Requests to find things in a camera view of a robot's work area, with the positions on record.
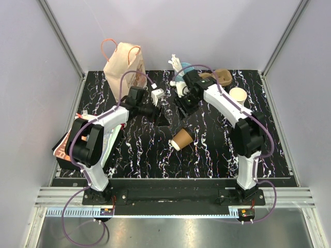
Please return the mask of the single brown paper cup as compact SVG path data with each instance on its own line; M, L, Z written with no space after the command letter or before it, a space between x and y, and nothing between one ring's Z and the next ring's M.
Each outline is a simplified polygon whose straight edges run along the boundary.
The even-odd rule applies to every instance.
M193 136L188 128L182 128L171 140L170 146L180 151L193 142Z

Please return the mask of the printed kraft paper bag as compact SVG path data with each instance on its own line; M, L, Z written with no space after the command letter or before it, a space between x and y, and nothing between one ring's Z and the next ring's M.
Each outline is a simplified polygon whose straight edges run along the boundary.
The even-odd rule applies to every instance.
M106 58L103 68L104 75L116 101L128 95L131 86L145 87L147 78L145 73L142 50L139 45L120 42L116 43L113 54L109 57L101 48Z

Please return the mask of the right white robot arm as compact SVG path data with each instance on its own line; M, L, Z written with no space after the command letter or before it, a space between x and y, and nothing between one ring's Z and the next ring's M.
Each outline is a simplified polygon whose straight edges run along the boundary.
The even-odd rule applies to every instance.
M238 155L234 195L239 204L248 204L258 190L256 166L265 144L263 114L254 113L239 104L222 89L214 77L202 78L195 70L185 73L182 81L171 81L170 85L176 87L174 102L182 118L196 112L199 102L203 100L230 122L232 130L229 137Z

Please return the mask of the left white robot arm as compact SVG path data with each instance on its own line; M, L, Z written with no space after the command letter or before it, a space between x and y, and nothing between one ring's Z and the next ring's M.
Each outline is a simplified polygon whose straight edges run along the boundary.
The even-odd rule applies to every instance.
M88 188L94 191L94 199L107 204L112 192L107 189L109 180L104 174L101 161L104 139L113 129L136 116L146 117L156 126L169 122L162 113L158 101L165 96L163 89L154 89L148 96L144 88L132 86L117 105L91 120L77 118L71 127L65 153L87 179Z

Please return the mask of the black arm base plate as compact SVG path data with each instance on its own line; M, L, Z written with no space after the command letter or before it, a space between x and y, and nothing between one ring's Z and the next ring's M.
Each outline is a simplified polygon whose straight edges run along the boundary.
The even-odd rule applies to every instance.
M235 179L110 179L103 192L85 190L83 205L124 206L135 202L208 202L225 206L264 206L257 186L242 190Z

